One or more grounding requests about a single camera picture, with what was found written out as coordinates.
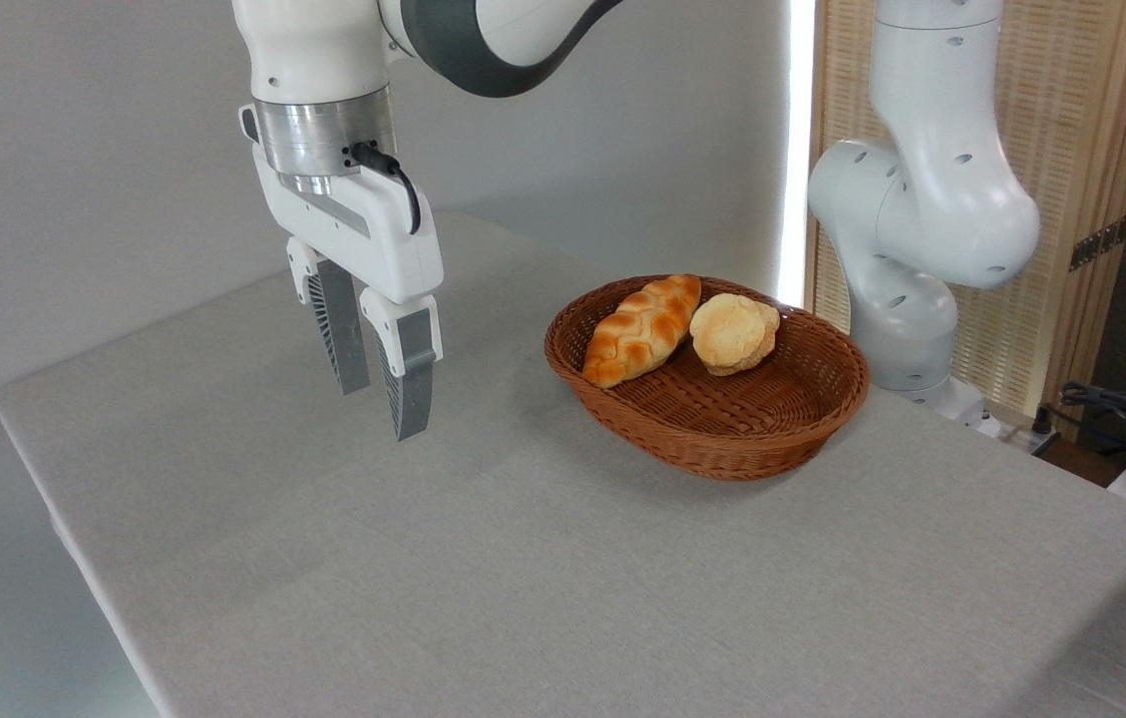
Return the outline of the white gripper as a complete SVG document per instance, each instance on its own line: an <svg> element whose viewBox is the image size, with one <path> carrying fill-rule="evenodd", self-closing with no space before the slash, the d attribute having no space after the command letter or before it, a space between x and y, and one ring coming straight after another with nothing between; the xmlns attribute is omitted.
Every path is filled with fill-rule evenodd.
<svg viewBox="0 0 1126 718"><path fill-rule="evenodd" d="M240 127L272 217L287 231L297 298L315 315L345 395L370 386L352 277L377 350L397 441L429 424L444 356L438 233L423 192L397 167L386 104L245 104Z"/></svg>

